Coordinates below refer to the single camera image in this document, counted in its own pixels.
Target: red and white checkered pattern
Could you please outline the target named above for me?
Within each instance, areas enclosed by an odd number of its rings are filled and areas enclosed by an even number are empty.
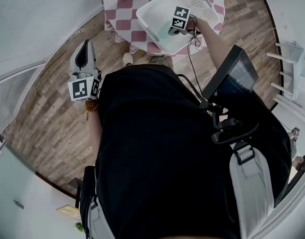
[[[146,32],[139,26],[136,17],[136,11],[151,0],[103,0],[105,12],[105,30],[115,31],[115,42],[128,41],[131,44],[130,52],[133,54],[138,49],[147,51],[153,55],[167,55],[160,50],[155,43],[147,36]],[[225,15],[223,0],[209,0],[217,11],[219,23],[214,27],[214,31],[219,34],[222,30]],[[206,47],[202,38],[201,47]],[[196,53],[200,50],[193,45],[190,47],[190,53]],[[177,54],[187,55],[187,47],[181,49]]]

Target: pants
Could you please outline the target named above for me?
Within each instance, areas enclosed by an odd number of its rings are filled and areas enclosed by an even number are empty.
[[[149,64],[163,65],[173,70],[173,63],[171,57],[166,57],[166,56],[152,57],[152,59],[149,61]]]

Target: monitor screen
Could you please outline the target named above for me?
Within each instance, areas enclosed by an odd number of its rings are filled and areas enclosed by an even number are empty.
[[[210,102],[227,107],[227,101],[233,102],[252,91],[258,78],[245,51],[234,45],[202,93]]]

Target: white plastic basket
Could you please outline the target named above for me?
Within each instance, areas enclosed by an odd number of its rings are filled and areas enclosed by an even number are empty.
[[[136,12],[139,25],[158,48],[168,55],[176,54],[192,37],[190,34],[168,34],[176,6],[190,8],[190,14],[207,21],[212,28],[219,23],[209,0],[152,0],[140,7]]]

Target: small box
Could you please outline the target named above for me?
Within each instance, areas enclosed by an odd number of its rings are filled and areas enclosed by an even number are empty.
[[[190,9],[177,6],[172,16],[171,26],[177,29],[185,30],[188,24]]]
[[[84,102],[97,99],[99,80],[92,77],[68,82],[69,95],[72,101]]]

